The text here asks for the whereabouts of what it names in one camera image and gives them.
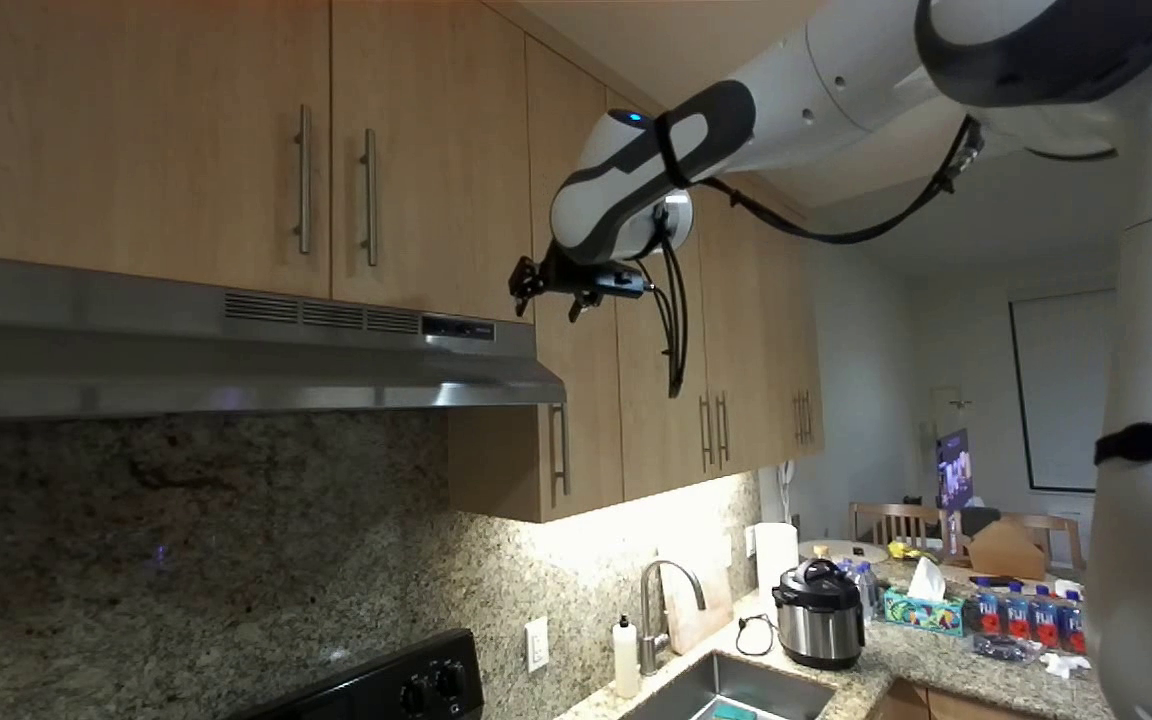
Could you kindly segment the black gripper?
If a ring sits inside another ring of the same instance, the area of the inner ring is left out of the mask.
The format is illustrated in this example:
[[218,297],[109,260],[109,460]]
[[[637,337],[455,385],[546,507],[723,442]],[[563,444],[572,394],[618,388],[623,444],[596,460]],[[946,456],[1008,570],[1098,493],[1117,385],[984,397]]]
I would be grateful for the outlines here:
[[640,302],[648,278],[628,263],[575,263],[558,248],[546,248],[540,260],[518,255],[509,272],[509,297],[514,310],[529,310],[542,294],[566,294],[566,319],[580,319],[584,310],[596,310],[603,297]]

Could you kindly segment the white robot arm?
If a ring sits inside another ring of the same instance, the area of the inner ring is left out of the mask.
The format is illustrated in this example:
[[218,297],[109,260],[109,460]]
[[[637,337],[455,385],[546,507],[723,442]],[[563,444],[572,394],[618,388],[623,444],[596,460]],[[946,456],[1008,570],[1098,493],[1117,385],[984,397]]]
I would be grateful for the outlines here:
[[1117,720],[1152,720],[1152,0],[822,0],[797,33],[663,113],[609,113],[509,278],[530,302],[640,297],[630,263],[684,239],[694,185],[790,169],[960,108],[1043,160],[1135,171],[1121,239],[1105,432],[1090,448],[1087,651]]

